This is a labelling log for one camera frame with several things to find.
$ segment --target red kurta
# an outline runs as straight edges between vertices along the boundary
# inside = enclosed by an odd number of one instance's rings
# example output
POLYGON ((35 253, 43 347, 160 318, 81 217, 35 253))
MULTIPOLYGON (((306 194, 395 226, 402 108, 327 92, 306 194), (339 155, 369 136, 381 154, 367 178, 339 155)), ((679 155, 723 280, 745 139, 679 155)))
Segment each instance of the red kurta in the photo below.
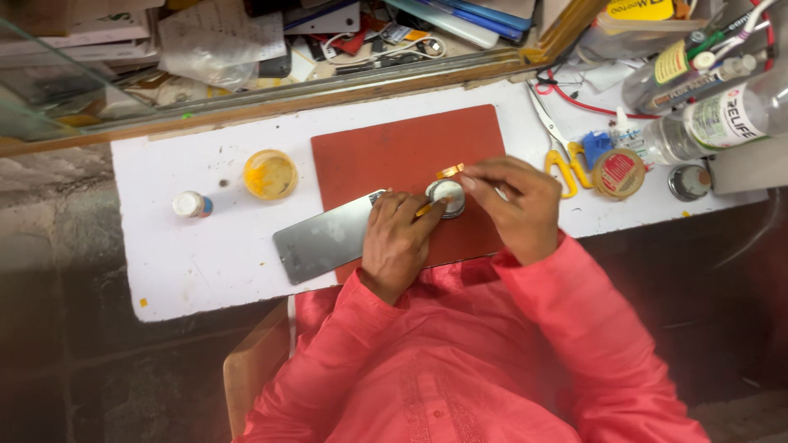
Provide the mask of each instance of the red kurta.
POLYGON ((504 250, 471 270, 425 270, 397 307, 356 271, 236 442, 708 441, 632 307, 574 239, 530 266, 504 250), (500 279, 474 284, 490 263, 500 279), (535 326, 571 376, 573 426, 549 411, 545 367, 558 371, 535 326))

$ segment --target stone floor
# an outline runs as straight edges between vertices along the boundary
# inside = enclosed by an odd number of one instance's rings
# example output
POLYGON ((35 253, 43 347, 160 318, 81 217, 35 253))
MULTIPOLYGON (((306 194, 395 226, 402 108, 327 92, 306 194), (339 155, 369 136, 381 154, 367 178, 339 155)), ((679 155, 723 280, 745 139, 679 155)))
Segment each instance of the stone floor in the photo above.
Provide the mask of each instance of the stone floor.
MULTIPOLYGON (((0 441, 230 440, 221 364, 273 305, 137 321, 118 205, 106 182, 0 209, 0 441)), ((712 270, 769 210, 758 203, 582 241, 719 442, 788 432, 788 395, 752 375, 771 321, 742 265, 757 247, 712 270)))

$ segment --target silver phone back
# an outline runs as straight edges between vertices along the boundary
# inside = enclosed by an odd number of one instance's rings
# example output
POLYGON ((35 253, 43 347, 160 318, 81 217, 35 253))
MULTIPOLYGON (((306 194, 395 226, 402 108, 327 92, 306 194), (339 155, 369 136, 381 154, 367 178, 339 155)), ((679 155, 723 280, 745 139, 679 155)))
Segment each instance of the silver phone back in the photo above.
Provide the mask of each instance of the silver phone back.
POLYGON ((297 285, 361 257, 375 191, 273 234, 279 259, 297 285))

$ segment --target scissors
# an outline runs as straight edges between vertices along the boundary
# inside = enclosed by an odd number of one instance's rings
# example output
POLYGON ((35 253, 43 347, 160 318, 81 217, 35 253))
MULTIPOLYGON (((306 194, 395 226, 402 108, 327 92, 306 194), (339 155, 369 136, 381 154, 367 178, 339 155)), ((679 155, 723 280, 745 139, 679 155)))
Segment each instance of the scissors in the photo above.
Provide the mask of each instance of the scissors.
POLYGON ((563 179, 567 182, 567 186, 569 187, 569 192, 567 194, 561 194, 561 198, 568 199, 578 193, 578 185, 575 183, 571 171, 574 171, 575 175, 578 176, 578 180, 580 180, 580 184, 583 185, 583 188, 593 188, 593 182, 585 175, 583 166, 578 160, 578 154, 585 154, 583 146, 577 142, 567 141, 561 136, 561 133, 558 132, 558 128, 556 128, 556 124, 547 114, 545 105, 542 104, 539 96, 533 92, 533 86, 530 82, 526 81, 526 83, 528 83, 528 92, 531 94, 533 107, 536 108, 539 119, 550 133, 551 147, 550 151, 547 153, 547 157, 545 157, 545 172, 550 173, 550 168, 552 168, 553 165, 558 166, 558 169, 561 170, 563 179), (569 164, 567 164, 565 158, 569 158, 569 164))

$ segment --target chair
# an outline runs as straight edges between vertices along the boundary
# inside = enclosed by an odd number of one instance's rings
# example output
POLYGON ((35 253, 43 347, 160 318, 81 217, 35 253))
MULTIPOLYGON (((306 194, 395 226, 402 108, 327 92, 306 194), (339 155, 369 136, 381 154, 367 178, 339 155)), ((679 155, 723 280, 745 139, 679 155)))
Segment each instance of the chair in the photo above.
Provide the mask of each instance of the chair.
POLYGON ((244 416, 290 352, 288 299, 282 301, 225 359, 225 395, 232 437, 243 434, 244 416))

